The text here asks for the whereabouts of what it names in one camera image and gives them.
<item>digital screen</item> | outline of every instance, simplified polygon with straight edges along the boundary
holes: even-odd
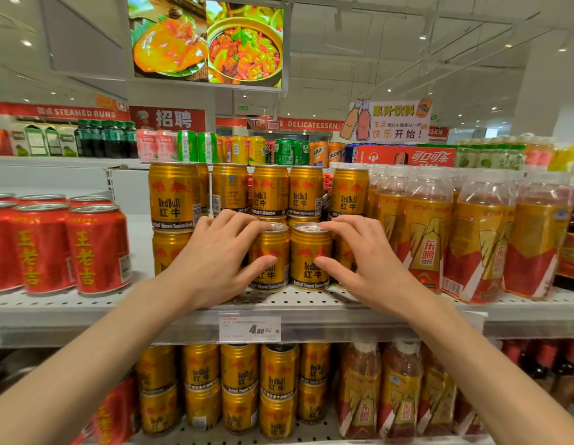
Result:
[[[128,0],[135,76],[280,88],[284,9]]]

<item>ceiling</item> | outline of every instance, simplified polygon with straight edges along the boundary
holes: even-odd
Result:
[[[0,101],[93,105],[91,86],[51,69],[39,1],[19,1],[0,0]],[[126,44],[119,1],[62,1]],[[574,0],[284,1],[294,2],[288,93],[233,91],[235,113],[343,119],[357,96],[430,96],[437,125],[509,127],[532,40],[574,32]]]

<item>cartoon bottle illustration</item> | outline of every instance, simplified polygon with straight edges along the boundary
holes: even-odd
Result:
[[[371,114],[369,113],[369,100],[363,102],[363,110],[359,114],[357,122],[357,140],[366,141],[369,139],[369,127],[371,125]]]
[[[357,126],[357,122],[359,119],[359,110],[361,109],[362,105],[363,100],[355,101],[355,105],[349,111],[347,118],[344,120],[344,123],[342,124],[342,129],[340,130],[340,137],[342,137],[347,141],[350,140],[351,137],[353,137],[353,131]]]

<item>pink can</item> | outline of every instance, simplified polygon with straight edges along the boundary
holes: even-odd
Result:
[[[178,133],[175,131],[157,131],[157,160],[160,163],[178,162]]]
[[[137,151],[142,163],[157,162],[157,131],[150,129],[137,130]]]

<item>coca-cola box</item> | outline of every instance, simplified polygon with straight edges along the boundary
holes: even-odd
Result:
[[[359,145],[353,162],[453,167],[456,148],[446,146]]]

